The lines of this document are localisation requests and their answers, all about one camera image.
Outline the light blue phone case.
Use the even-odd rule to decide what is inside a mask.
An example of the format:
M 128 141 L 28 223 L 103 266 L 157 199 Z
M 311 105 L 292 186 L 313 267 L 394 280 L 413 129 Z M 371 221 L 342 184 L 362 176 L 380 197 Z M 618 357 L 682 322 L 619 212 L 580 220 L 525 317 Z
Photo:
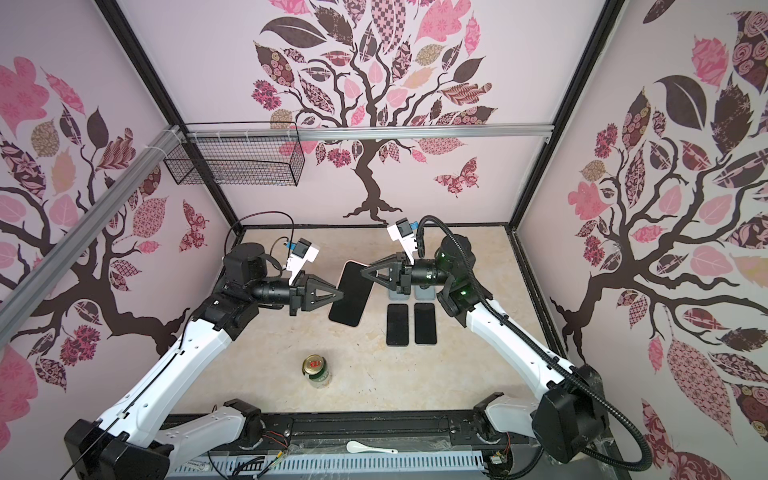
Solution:
M 413 293 L 415 299 L 419 302 L 432 302 L 436 298 L 436 292 L 433 286 L 416 287 Z
M 409 294 L 398 293 L 396 291 L 388 291 L 388 299 L 393 302 L 408 301 L 410 299 Z

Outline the white plastic spoon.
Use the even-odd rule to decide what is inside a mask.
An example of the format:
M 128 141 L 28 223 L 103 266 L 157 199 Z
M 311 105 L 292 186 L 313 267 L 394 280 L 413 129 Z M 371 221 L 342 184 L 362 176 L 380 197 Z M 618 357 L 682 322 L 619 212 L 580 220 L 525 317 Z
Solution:
M 349 453 L 353 453 L 353 454 L 382 453 L 382 454 L 389 454 L 389 455 L 397 455 L 399 453 L 397 449 L 369 446 L 355 440 L 350 440 L 346 443 L 346 450 Z

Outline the black smartphone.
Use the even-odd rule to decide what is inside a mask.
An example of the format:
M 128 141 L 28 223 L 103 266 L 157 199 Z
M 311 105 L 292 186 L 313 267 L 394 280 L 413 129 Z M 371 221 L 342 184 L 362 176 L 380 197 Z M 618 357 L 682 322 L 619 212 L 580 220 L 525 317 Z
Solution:
M 414 305 L 414 340 L 419 345 L 436 345 L 436 311 L 432 303 Z
M 404 347 L 409 344 L 409 310 L 407 304 L 387 306 L 386 345 Z
M 349 327 L 359 325 L 373 288 L 373 281 L 362 275 L 364 268 L 366 265 L 355 261 L 345 263 L 337 286 L 343 298 L 332 304 L 328 314 L 331 322 Z

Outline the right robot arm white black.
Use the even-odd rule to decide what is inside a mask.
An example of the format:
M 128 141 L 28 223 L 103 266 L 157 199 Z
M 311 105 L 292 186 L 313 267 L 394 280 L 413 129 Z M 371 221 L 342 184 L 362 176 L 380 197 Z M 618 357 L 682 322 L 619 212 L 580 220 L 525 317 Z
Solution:
M 445 237 L 431 259 L 414 254 L 416 240 L 403 240 L 407 252 L 392 254 L 362 269 L 363 278 L 398 294 L 437 287 L 436 298 L 456 319 L 509 363 L 532 392 L 530 401 L 505 394 L 488 399 L 480 415 L 497 433 L 533 438 L 545 453 L 568 463 L 585 452 L 608 426 L 604 406 L 570 384 L 575 366 L 546 348 L 513 321 L 474 277 L 475 256 L 463 235 Z

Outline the green beverage can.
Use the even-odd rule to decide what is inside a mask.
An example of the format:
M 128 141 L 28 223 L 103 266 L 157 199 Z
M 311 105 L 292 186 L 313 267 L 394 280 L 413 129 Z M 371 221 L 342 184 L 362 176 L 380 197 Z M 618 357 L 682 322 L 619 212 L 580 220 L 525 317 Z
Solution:
M 331 379 L 327 360 L 319 354 L 307 356 L 302 363 L 302 375 L 314 387 L 322 388 Z

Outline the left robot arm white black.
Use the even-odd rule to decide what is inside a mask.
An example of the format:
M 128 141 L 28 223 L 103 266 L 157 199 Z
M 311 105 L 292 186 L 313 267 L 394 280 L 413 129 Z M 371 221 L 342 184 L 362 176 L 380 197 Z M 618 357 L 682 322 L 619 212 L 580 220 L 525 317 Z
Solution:
M 303 271 L 317 254 L 306 240 L 290 248 L 285 263 L 259 243 L 242 243 L 227 253 L 222 277 L 180 338 L 97 420 L 79 420 L 66 432 L 71 472 L 80 479 L 164 479 L 221 445 L 259 444 L 265 431 L 261 411 L 239 399 L 176 427 L 163 424 L 200 374 L 262 309 L 287 308 L 294 316 L 342 299 L 342 291 L 331 283 Z

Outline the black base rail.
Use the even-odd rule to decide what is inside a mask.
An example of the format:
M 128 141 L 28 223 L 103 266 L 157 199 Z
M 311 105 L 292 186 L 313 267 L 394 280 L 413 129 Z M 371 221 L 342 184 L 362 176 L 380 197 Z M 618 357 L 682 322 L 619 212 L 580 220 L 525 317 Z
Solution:
M 245 456 L 345 454 L 346 443 L 406 452 L 478 451 L 485 470 L 477 472 L 352 474 L 320 479 L 490 479 L 522 470 L 530 479 L 615 479 L 617 473 L 587 457 L 561 464 L 548 455 L 536 458 L 538 443 L 502 434 L 476 409 L 402 412 L 264 413 L 263 436 L 246 444 L 230 443 L 203 455 Z

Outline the aluminium rail left wall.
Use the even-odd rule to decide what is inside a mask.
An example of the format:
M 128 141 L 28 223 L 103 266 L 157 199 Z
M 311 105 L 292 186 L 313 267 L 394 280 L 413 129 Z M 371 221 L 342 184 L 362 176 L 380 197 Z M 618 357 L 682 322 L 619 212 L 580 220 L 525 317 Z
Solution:
M 4 300 L 1 308 L 1 344 L 32 316 L 37 306 L 52 291 L 61 278 L 76 263 L 90 243 L 106 227 L 112 216 L 123 206 L 132 192 L 179 146 L 184 134 L 176 125 L 168 125 L 145 147 L 137 159 L 83 214 L 77 224 L 45 255 L 38 267 L 31 270 L 21 284 Z

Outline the aluminium rail wall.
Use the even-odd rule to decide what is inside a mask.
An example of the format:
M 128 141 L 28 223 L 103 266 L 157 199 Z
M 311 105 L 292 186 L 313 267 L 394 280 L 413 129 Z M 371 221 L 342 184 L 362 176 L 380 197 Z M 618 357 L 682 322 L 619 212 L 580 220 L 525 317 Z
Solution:
M 77 224 L 45 255 L 38 267 L 31 270 L 21 284 L 4 300 L 1 308 L 1 344 L 32 316 L 37 306 L 52 291 L 61 278 L 76 263 L 90 243 L 106 227 L 112 216 L 123 206 L 132 192 L 179 146 L 184 134 L 176 125 L 168 125 L 145 147 L 137 159 L 83 214 Z
M 276 138 L 296 141 L 345 141 L 377 139 L 423 139 L 423 138 L 496 138 L 496 137 L 543 137 L 550 138 L 554 126 L 543 123 L 512 123 L 482 125 L 437 125 L 437 126 L 389 126 L 389 127 L 349 127 L 349 128 L 281 128 L 272 129 L 270 123 L 265 128 L 256 129 L 256 124 L 249 129 L 225 129 L 224 124 L 199 125 L 192 129 L 188 125 L 186 137 L 192 141 L 213 139 L 255 140 L 258 138 Z

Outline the aluminium rail back wall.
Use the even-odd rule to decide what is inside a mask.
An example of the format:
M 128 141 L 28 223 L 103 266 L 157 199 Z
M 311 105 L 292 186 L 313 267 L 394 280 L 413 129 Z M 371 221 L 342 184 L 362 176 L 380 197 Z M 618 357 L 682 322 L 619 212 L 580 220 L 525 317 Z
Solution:
M 186 137 L 192 141 L 213 139 L 255 140 L 258 138 L 276 138 L 296 141 L 345 141 L 377 139 L 423 139 L 423 138 L 496 138 L 496 137 L 543 137 L 550 138 L 554 126 L 543 123 L 512 123 L 482 125 L 437 125 L 437 126 L 389 126 L 389 127 L 349 127 L 349 128 L 281 128 L 272 129 L 270 123 L 265 128 L 256 129 L 256 124 L 249 129 L 225 129 L 224 124 L 199 125 L 192 129 L 188 125 Z

